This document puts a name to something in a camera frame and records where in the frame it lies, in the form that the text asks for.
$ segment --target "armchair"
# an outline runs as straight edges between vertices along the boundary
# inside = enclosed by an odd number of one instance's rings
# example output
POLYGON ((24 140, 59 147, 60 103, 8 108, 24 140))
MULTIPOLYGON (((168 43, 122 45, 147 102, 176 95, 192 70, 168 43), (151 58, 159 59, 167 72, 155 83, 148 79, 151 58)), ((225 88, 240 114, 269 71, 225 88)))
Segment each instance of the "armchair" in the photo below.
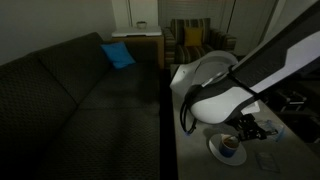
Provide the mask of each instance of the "armchair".
POLYGON ((213 50, 233 53, 236 44, 234 36, 210 28, 210 18, 172 19, 163 34, 165 68, 193 62, 213 50))

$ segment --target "floor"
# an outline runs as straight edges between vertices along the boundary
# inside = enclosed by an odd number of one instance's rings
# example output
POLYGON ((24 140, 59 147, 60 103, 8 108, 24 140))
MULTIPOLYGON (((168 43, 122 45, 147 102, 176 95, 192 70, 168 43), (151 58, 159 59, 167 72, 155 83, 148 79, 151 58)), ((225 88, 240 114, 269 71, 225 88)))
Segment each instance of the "floor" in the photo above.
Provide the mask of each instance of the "floor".
POLYGON ((160 75, 160 177, 178 179, 173 124, 170 71, 160 75))

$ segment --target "couch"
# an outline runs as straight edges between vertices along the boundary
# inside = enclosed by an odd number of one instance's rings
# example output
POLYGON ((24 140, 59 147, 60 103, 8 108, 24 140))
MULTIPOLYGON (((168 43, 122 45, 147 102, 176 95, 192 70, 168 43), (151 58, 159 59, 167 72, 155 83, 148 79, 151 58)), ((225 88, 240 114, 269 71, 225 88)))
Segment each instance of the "couch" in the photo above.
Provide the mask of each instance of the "couch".
POLYGON ((170 27, 163 28, 165 37, 165 68, 171 64, 188 64, 210 51, 224 50, 234 52, 236 37, 210 27, 210 18, 172 19, 170 27), (186 44, 186 28, 199 28, 201 34, 198 44, 186 44))
POLYGON ((157 45, 93 32, 0 66, 0 179, 159 179, 157 45))

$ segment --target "dark gray couch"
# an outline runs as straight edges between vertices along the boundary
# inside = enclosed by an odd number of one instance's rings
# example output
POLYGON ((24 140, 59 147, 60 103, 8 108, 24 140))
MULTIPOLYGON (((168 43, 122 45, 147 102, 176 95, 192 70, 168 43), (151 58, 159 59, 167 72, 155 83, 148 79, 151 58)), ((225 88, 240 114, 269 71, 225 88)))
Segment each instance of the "dark gray couch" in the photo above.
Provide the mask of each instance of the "dark gray couch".
POLYGON ((0 66, 0 179, 159 179, 156 43, 116 70, 97 33, 0 66))

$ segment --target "coffee cup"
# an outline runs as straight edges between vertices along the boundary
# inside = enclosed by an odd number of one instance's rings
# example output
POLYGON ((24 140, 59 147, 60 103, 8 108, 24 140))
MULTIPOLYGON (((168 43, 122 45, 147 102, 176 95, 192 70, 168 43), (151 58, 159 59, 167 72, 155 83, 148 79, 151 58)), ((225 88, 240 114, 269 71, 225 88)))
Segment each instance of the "coffee cup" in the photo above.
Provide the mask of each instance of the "coffee cup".
POLYGON ((222 134, 219 151, 224 157, 232 157, 239 147, 240 141, 236 136, 222 134))

